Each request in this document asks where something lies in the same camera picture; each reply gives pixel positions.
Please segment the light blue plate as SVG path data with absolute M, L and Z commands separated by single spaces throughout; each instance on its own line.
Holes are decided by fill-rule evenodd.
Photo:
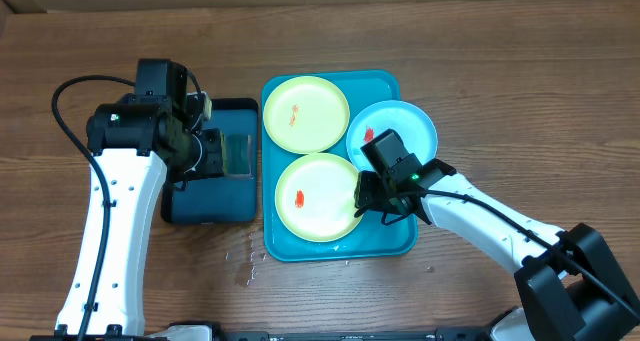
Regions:
M 359 112 L 347 131 L 348 157 L 359 171 L 373 170 L 361 147 L 387 129 L 398 133 L 407 151 L 414 153 L 422 164 L 436 156 L 437 132 L 429 116 L 408 102 L 381 101 Z

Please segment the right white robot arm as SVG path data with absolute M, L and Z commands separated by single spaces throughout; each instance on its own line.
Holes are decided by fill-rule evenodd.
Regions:
M 358 213 L 415 215 L 464 238 L 514 277 L 520 306 L 489 326 L 487 340 L 620 340 L 639 324 L 639 298 L 604 237 L 527 217 L 473 186 L 450 165 L 403 160 L 363 171 Z

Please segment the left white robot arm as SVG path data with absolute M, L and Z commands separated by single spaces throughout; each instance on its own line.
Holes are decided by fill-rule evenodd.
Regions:
M 211 103 L 103 104 L 81 148 L 91 192 L 73 285 L 56 320 L 67 340 L 137 338 L 145 332 L 143 279 L 155 212 L 174 224 L 223 214 L 212 179 L 226 175 L 226 136 Z

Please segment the green orange sponge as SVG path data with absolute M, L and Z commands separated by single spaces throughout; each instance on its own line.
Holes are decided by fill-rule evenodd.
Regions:
M 251 137 L 231 134 L 225 138 L 225 172 L 234 177 L 251 176 Z

